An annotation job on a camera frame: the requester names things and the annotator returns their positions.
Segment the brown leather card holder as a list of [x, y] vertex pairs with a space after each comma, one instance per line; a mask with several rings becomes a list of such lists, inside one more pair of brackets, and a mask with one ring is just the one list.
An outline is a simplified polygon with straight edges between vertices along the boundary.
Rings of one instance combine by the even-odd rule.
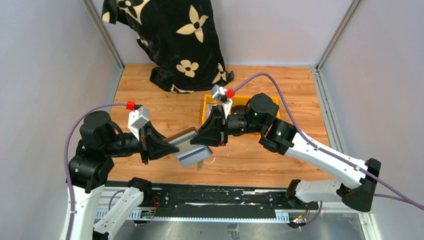
[[[173, 136], [165, 138], [164, 141], [179, 148], [179, 152], [173, 154], [176, 157], [176, 154], [199, 145], [190, 143], [191, 139], [193, 139], [197, 135], [197, 133], [198, 131], [195, 127], [190, 127]], [[194, 165], [196, 165], [196, 170], [199, 172], [203, 169], [204, 160], [199, 161]]]

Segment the grey striped card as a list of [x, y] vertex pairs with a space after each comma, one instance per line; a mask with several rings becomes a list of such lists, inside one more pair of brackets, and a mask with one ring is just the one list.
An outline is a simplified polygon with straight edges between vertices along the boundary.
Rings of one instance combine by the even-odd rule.
[[209, 158], [212, 153], [212, 150], [208, 146], [195, 145], [188, 150], [179, 152], [175, 156], [183, 167], [188, 167]]

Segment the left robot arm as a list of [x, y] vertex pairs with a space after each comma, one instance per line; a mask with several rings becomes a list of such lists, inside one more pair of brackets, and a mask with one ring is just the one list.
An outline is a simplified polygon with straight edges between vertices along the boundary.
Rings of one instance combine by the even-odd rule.
[[61, 239], [112, 240], [136, 207], [146, 207], [155, 201], [152, 183], [134, 177], [107, 214], [95, 221], [115, 157], [140, 154], [142, 161], [148, 163], [179, 151], [156, 131], [149, 112], [140, 105], [129, 113], [128, 129], [123, 132], [109, 113], [100, 110], [81, 120], [81, 140], [75, 156], [65, 164], [68, 205]]

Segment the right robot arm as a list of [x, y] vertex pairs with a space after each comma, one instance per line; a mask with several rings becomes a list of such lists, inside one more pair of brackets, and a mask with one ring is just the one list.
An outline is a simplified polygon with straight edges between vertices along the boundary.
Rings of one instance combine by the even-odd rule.
[[230, 112], [215, 105], [207, 120], [191, 140], [194, 145], [221, 147], [229, 136], [260, 134], [259, 144], [272, 153], [296, 158], [330, 174], [331, 180], [294, 179], [286, 193], [286, 204], [292, 209], [310, 202], [341, 202], [347, 207], [369, 212], [377, 186], [380, 161], [356, 159], [342, 154], [277, 117], [279, 106], [264, 93], [254, 95], [244, 109]]

